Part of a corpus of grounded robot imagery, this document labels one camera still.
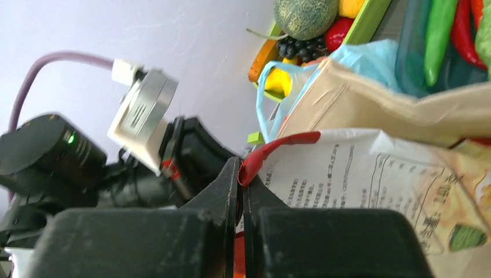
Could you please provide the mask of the black grapes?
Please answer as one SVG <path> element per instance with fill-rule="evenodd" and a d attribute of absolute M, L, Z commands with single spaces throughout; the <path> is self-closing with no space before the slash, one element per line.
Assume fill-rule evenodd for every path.
<path fill-rule="evenodd" d="M 280 58 L 308 63 L 329 54 L 323 35 L 301 41 L 288 36 L 276 42 Z"/>

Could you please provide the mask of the red apple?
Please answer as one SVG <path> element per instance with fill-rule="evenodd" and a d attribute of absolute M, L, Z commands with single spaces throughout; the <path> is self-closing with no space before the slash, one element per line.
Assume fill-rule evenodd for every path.
<path fill-rule="evenodd" d="M 349 32 L 354 19 L 348 17 L 339 17 L 324 35 L 325 45 L 328 51 L 334 52 L 343 43 L 347 33 Z"/>

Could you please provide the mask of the red chili pepper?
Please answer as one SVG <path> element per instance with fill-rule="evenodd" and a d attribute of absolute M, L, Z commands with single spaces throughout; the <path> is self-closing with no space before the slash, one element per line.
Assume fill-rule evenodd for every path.
<path fill-rule="evenodd" d="M 485 63 L 479 58 L 471 33 L 470 1 L 459 0 L 455 11 L 451 40 L 460 57 L 467 63 L 482 70 L 487 70 Z"/>

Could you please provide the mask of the yellow banana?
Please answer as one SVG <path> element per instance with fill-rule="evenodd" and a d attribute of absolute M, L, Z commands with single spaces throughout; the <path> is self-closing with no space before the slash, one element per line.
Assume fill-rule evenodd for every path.
<path fill-rule="evenodd" d="M 289 73 L 272 67 L 265 79 L 264 94 L 271 100 L 280 102 L 290 94 L 291 86 Z"/>

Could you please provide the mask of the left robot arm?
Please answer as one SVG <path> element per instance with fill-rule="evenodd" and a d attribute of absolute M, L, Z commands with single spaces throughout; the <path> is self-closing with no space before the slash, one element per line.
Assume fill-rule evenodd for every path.
<path fill-rule="evenodd" d="M 181 207 L 221 172 L 233 153 L 198 118 L 177 117 L 156 144 L 161 175 L 121 149 L 118 161 L 60 115 L 41 115 L 1 137 L 1 185 L 14 193 L 1 246 L 33 248 L 56 214 L 71 208 Z"/>

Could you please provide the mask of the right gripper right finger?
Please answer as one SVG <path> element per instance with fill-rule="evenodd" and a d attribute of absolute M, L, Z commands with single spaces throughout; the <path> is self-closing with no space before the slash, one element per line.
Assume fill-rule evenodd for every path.
<path fill-rule="evenodd" d="M 243 191 L 247 277 L 431 277 L 391 210 L 290 208 L 259 178 Z"/>

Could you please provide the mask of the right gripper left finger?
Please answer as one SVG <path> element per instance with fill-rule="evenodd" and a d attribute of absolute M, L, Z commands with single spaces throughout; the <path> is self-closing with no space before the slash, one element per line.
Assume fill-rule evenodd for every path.
<path fill-rule="evenodd" d="M 70 209 L 38 240 L 25 277 L 232 277 L 239 158 L 177 209 Z"/>

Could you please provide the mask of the light blue plastic bag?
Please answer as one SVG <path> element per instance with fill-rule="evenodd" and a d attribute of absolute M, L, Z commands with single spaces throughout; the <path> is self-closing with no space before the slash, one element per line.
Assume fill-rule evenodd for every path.
<path fill-rule="evenodd" d="M 356 74 L 377 81 L 389 89 L 400 92 L 401 88 L 395 77 L 395 62 L 398 42 L 392 39 L 363 43 L 360 45 L 342 44 L 330 54 L 330 58 L 347 67 Z M 264 143 L 273 141 L 279 133 L 283 121 L 290 114 L 293 107 L 317 77 L 320 76 L 319 63 L 300 67 L 288 65 L 279 61 L 270 61 L 259 76 L 257 85 L 256 112 L 260 132 Z M 287 96 L 279 102 L 276 115 L 267 118 L 262 110 L 262 102 L 266 92 L 266 79 L 273 70 L 285 70 L 291 80 L 292 96 Z"/>

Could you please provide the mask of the green fruit tray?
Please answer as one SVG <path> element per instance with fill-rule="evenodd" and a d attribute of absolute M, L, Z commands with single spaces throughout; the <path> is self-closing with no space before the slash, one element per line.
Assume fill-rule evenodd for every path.
<path fill-rule="evenodd" d="M 387 12 L 390 1 L 339 1 L 338 16 L 354 19 L 342 44 L 360 45 L 372 40 L 378 26 Z M 288 37 L 277 25 L 274 26 L 269 35 L 266 35 L 265 43 L 256 55 L 248 72 L 248 80 L 258 85 L 259 76 L 270 61 L 279 61 L 286 64 L 305 66 L 307 63 L 297 62 L 297 59 L 288 60 L 280 58 L 276 48 L 276 42 Z"/>

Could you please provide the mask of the red white chips bag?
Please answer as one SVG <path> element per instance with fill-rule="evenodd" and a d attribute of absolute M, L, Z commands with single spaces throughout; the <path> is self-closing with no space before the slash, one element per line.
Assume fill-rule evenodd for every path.
<path fill-rule="evenodd" d="M 490 276 L 490 140 L 449 149 L 381 130 L 296 134 L 251 152 L 239 172 L 296 208 L 389 209 L 411 223 L 436 277 Z"/>

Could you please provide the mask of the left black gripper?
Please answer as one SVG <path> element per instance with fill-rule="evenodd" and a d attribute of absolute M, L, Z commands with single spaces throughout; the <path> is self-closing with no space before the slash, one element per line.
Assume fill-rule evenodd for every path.
<path fill-rule="evenodd" d="M 181 207 L 213 182 L 235 156 L 198 118 L 183 116 L 167 125 L 158 154 L 163 159 L 160 176 L 121 149 L 118 162 L 105 168 L 100 207 Z"/>

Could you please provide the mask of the green cucumber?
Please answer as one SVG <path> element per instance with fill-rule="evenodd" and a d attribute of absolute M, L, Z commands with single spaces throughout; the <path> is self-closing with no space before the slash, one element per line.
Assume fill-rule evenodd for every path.
<path fill-rule="evenodd" d="M 457 0 L 430 1 L 423 64 L 428 87 L 433 87 L 438 80 L 446 47 L 450 40 L 457 3 Z"/>

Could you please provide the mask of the green cantaloupe melon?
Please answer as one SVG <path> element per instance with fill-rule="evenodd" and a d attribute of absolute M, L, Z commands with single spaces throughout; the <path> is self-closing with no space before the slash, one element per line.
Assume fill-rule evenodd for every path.
<path fill-rule="evenodd" d="M 274 0 L 276 25 L 288 36 L 306 41 L 324 34 L 338 16 L 338 0 Z"/>

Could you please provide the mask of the beige canvas tote bag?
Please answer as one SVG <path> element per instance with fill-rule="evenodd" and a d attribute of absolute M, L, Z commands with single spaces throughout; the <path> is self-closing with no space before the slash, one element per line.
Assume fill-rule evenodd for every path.
<path fill-rule="evenodd" d="M 489 144 L 490 83 L 414 98 L 325 58 L 278 137 L 342 128 L 381 129 L 393 137 L 443 147 L 462 139 Z"/>

